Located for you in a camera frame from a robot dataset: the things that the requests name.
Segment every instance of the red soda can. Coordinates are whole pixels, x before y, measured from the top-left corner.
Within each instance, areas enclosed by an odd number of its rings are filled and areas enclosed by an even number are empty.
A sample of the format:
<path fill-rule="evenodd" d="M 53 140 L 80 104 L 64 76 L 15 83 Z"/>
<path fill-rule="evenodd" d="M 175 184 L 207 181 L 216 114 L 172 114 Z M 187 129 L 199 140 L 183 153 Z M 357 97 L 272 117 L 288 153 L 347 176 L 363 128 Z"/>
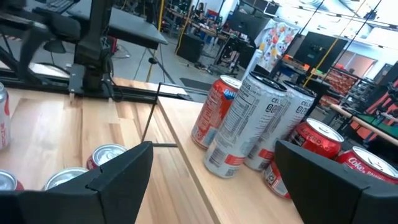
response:
<path fill-rule="evenodd" d="M 24 190 L 24 186 L 11 173 L 0 170 L 0 190 Z"/>
<path fill-rule="evenodd" d="M 241 85 L 241 81 L 222 75 L 211 86 L 191 132 L 200 147 L 209 148 Z"/>
<path fill-rule="evenodd" d="M 308 118 L 296 126 L 289 141 L 321 156 L 334 159 L 341 150 L 344 138 L 333 128 Z"/>
<path fill-rule="evenodd" d="M 124 152 L 126 152 L 126 148 L 119 144 L 105 144 L 95 149 L 88 158 L 86 167 L 89 170 L 95 169 Z"/>
<path fill-rule="evenodd" d="M 0 83 L 0 150 L 8 146 L 11 140 L 11 120 L 9 110 L 9 95 L 4 85 Z"/>
<path fill-rule="evenodd" d="M 275 160 L 268 165 L 264 171 L 264 181 L 266 185 L 278 196 L 286 199 L 290 199 L 290 195 L 287 192 L 286 186 L 282 180 L 279 169 L 276 166 Z"/>
<path fill-rule="evenodd" d="M 43 190 L 48 190 L 65 182 L 68 182 L 69 180 L 72 180 L 73 178 L 84 174 L 87 171 L 88 169 L 82 167 L 73 167 L 61 170 L 60 172 L 57 172 L 51 178 L 49 178 L 47 183 L 45 183 Z"/>
<path fill-rule="evenodd" d="M 373 153 L 354 146 L 341 153 L 336 162 L 380 180 L 398 184 L 398 170 Z"/>

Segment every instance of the black metal frame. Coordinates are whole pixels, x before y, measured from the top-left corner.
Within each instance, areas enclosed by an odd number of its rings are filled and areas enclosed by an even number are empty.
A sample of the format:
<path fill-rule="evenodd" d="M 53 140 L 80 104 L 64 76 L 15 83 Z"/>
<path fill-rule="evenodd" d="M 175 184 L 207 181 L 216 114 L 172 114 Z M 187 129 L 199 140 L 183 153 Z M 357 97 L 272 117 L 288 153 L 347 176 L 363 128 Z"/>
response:
<path fill-rule="evenodd" d="M 154 110 L 155 110 L 155 106 L 156 106 L 156 104 L 157 104 L 157 100 L 158 100 L 159 96 L 161 96 L 161 95 L 160 95 L 160 94 L 161 94 L 160 88 L 162 87 L 162 85 L 163 85 L 163 86 L 171 86 L 171 87 L 181 88 L 181 89 L 183 89 L 183 90 L 188 90 L 188 91 L 194 91 L 194 92 L 196 92 L 196 93 L 198 93 L 198 94 L 201 94 L 201 95 L 207 95 L 207 92 L 205 92 L 205 91 L 198 91 L 198 90 L 195 89 L 195 88 L 190 88 L 190 87 L 185 87 L 185 86 L 179 86 L 179 85 L 176 85 L 176 84 L 169 84 L 169 83 L 162 83 L 162 82 L 160 82 L 159 85 L 157 86 L 156 100 L 155 100 L 155 103 L 152 104 L 152 108 L 150 109 L 150 113 L 149 113 L 149 116 L 148 116 L 148 120 L 147 120 L 147 123 L 146 123 L 146 125 L 145 125 L 145 129 L 144 129 L 144 132 L 143 132 L 143 134 L 142 134 L 142 137 L 141 137 L 141 142 L 144 142 L 145 137 L 146 137 L 146 134 L 147 134 L 147 132 L 148 132 L 149 123 L 150 123 L 150 120 L 151 120 L 151 118 L 152 118 L 152 115 L 154 114 Z M 154 147 L 178 147 L 178 146 L 177 146 L 177 144 L 175 144 L 175 143 L 154 143 Z"/>

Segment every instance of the desk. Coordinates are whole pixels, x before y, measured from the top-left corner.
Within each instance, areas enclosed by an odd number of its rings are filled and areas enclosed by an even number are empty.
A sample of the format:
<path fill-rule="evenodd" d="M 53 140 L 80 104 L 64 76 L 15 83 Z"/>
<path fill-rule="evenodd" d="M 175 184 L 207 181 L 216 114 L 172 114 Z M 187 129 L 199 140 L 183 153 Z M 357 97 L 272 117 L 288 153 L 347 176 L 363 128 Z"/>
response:
<path fill-rule="evenodd" d="M 343 110 L 341 106 L 336 105 L 336 104 L 331 104 L 330 108 L 338 112 L 339 114 L 343 115 L 346 118 L 352 117 L 352 114 L 346 110 Z M 381 130 L 375 128 L 374 126 L 371 126 L 367 122 L 364 122 L 363 120 L 357 118 L 357 117 L 352 117 L 351 120 L 357 122 L 359 125 L 361 125 L 364 128 L 369 129 L 370 131 L 374 132 L 378 136 L 382 137 L 386 141 L 391 142 L 392 144 L 398 146 L 398 139 L 391 137 L 390 135 L 382 132 Z"/>
<path fill-rule="evenodd" d="M 32 63 L 35 72 L 63 76 Z M 156 90 L 157 85 L 115 78 L 119 85 Z M 84 166 L 96 147 L 110 142 L 128 149 L 141 141 L 151 105 L 109 103 L 47 92 L 7 89 L 12 140 L 0 151 L 0 169 L 12 172 L 26 189 L 40 190 L 51 175 Z M 184 93 L 165 86 L 162 91 Z M 158 107 L 146 139 L 175 142 Z M 213 223 L 177 148 L 154 148 L 152 172 L 136 223 Z"/>
<path fill-rule="evenodd" d="M 236 177 L 221 179 L 207 171 L 205 152 L 190 137 L 201 103 L 160 97 L 158 105 L 215 222 L 302 223 L 294 204 L 272 193 L 261 173 L 243 165 Z"/>

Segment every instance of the coke logo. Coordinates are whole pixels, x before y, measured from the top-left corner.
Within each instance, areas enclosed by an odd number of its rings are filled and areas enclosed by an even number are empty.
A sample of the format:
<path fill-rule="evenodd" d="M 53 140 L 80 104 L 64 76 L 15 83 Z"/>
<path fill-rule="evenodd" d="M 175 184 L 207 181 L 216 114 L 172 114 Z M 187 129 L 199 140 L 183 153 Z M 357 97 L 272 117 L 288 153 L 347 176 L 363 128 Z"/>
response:
<path fill-rule="evenodd" d="M 355 157 L 348 159 L 348 162 L 353 165 L 357 170 L 365 173 L 365 167 L 362 166 L 362 162 L 359 162 Z"/>

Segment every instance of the celsius can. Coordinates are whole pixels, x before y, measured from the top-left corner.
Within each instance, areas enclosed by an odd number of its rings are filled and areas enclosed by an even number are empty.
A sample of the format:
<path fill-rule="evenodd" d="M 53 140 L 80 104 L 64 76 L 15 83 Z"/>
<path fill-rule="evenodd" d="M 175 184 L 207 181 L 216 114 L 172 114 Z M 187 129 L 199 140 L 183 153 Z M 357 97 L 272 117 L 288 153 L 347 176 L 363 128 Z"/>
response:
<path fill-rule="evenodd" d="M 315 95 L 310 91 L 292 82 L 284 81 L 283 85 L 287 88 L 287 92 L 282 101 L 282 109 L 267 125 L 258 142 L 244 160 L 244 163 L 254 170 L 266 168 L 274 157 L 276 141 L 285 139 L 301 122 L 315 99 Z"/>
<path fill-rule="evenodd" d="M 0 190 L 24 190 L 24 186 L 5 170 L 0 170 Z"/>
<path fill-rule="evenodd" d="M 9 110 L 9 95 L 2 83 L 0 83 L 0 107 L 0 149 L 4 149 L 6 146 L 8 146 L 11 140 L 11 120 Z"/>
<path fill-rule="evenodd" d="M 74 168 L 67 168 L 64 170 L 61 170 L 60 172 L 57 172 L 54 174 L 44 185 L 43 190 L 48 190 L 53 187 L 56 187 L 60 184 L 63 184 L 65 182 L 68 182 L 69 180 L 72 180 L 73 178 L 84 174 L 87 172 L 88 169 L 82 168 L 82 167 L 74 167 Z"/>
<path fill-rule="evenodd" d="M 275 112 L 286 87 L 251 72 L 236 94 L 220 129 L 206 152 L 207 169 L 219 177 L 235 175 Z"/>
<path fill-rule="evenodd" d="M 333 159 L 340 152 L 344 138 L 333 128 L 308 118 L 305 122 L 297 125 L 290 135 L 289 141 L 321 156 Z"/>
<path fill-rule="evenodd" d="M 278 196 L 286 199 L 290 199 L 290 195 L 287 192 L 286 186 L 282 180 L 279 169 L 276 166 L 275 160 L 268 165 L 264 171 L 264 180 L 266 185 Z"/>
<path fill-rule="evenodd" d="M 371 152 L 354 146 L 341 153 L 336 161 L 380 180 L 398 184 L 398 171 Z"/>
<path fill-rule="evenodd" d="M 126 152 L 126 148 L 118 144 L 105 144 L 95 149 L 87 160 L 87 169 L 91 170 Z"/>
<path fill-rule="evenodd" d="M 191 132 L 193 141 L 200 147 L 207 149 L 213 141 L 241 85 L 241 81 L 222 75 L 211 86 Z"/>

